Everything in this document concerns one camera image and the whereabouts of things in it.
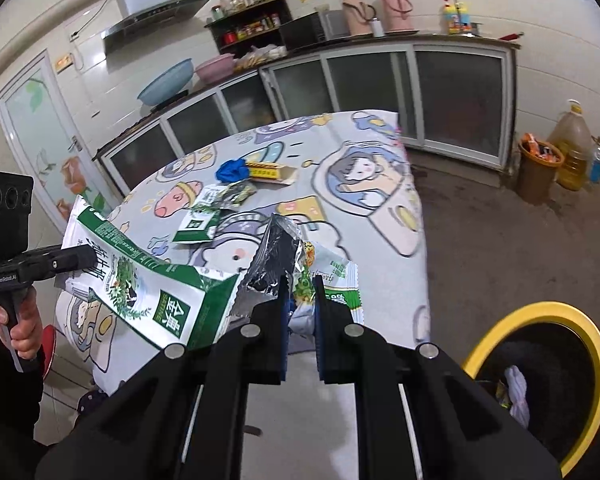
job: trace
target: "table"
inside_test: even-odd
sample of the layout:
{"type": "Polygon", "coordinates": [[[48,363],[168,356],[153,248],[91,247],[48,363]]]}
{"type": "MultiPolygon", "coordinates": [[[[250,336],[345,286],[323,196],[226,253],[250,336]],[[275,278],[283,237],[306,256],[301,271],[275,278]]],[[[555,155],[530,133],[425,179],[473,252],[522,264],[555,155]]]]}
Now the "table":
{"type": "MultiPolygon", "coordinates": [[[[249,267],[273,213],[293,219],[303,236],[358,264],[365,325],[387,341],[414,347],[429,337],[426,244],[420,199],[396,127],[397,114],[359,110],[302,117],[215,142],[140,183],[109,219],[149,253],[173,263],[229,272],[249,267]],[[222,219],[206,244],[170,243],[205,184],[230,158],[299,168],[291,186],[257,184],[239,212],[222,219]]],[[[63,292],[58,323],[113,393],[157,349],[105,306],[63,292]]],[[[315,353],[289,356],[282,386],[252,386],[243,477],[357,478],[352,386],[318,381],[315,353]]]]}

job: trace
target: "spice rack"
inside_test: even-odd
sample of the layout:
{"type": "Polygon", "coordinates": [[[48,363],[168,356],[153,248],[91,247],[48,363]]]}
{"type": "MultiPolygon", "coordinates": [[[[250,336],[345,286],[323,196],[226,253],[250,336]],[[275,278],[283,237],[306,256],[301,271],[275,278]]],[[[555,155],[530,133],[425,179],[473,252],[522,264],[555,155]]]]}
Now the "spice rack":
{"type": "Polygon", "coordinates": [[[225,35],[228,32],[237,33],[238,30],[246,30],[252,23],[266,20],[267,17],[271,18],[274,14],[278,15],[280,25],[292,20],[286,0],[267,0],[207,23],[205,28],[211,31],[216,47],[221,54],[234,54],[235,57],[242,57],[251,51],[252,46],[261,48],[271,43],[282,46],[284,43],[280,36],[280,27],[273,25],[265,30],[252,32],[240,40],[236,38],[231,43],[225,41],[225,35]]]}

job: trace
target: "floor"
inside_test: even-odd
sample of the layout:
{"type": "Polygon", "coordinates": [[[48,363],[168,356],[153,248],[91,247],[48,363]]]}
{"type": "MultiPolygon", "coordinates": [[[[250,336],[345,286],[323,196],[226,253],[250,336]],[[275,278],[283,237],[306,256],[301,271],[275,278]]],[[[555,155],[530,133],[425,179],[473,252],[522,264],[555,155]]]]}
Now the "floor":
{"type": "MultiPolygon", "coordinates": [[[[600,329],[600,186],[558,185],[546,205],[512,190],[414,168],[424,209],[432,341],[461,363],[510,312],[556,300],[600,329]]],[[[600,480],[600,429],[568,475],[600,480]]]]}

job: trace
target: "cartoon tablecloth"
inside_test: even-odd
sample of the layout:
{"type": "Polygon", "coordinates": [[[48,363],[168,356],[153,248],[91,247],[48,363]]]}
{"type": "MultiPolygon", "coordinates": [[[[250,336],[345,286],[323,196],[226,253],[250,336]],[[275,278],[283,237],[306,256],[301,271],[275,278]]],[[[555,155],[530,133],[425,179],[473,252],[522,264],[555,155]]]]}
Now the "cartoon tablecloth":
{"type": "MultiPolygon", "coordinates": [[[[157,171],[109,219],[154,256],[236,272],[249,267],[268,217],[287,216],[308,240],[358,264],[365,325],[391,343],[414,347],[429,336],[426,245],[420,199],[396,124],[395,113],[364,110],[303,117],[243,132],[157,171]],[[295,166],[298,180],[292,186],[257,184],[258,192],[240,212],[222,219],[210,243],[170,243],[185,209],[205,184],[217,182],[218,167],[241,157],[295,166]]],[[[95,381],[108,393],[156,353],[106,306],[87,306],[63,292],[56,315],[64,335],[91,364],[95,381]]],[[[288,377],[295,364],[306,359],[290,356],[288,377]]],[[[352,402],[351,396],[344,397],[341,407],[352,402]]],[[[355,421],[355,409],[350,409],[347,416],[355,421]]]]}

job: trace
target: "human hand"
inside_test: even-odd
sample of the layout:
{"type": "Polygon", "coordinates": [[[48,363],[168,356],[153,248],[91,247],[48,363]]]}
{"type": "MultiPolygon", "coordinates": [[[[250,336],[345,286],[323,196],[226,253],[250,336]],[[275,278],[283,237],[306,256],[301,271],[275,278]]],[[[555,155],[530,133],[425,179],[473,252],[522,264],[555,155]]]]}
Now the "human hand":
{"type": "MultiPolygon", "coordinates": [[[[36,305],[36,289],[32,286],[20,305],[18,315],[20,320],[10,332],[11,346],[22,359],[33,359],[42,345],[42,320],[36,305]]],[[[5,346],[8,345],[2,327],[8,321],[7,312],[0,306],[0,339],[5,346]]]]}

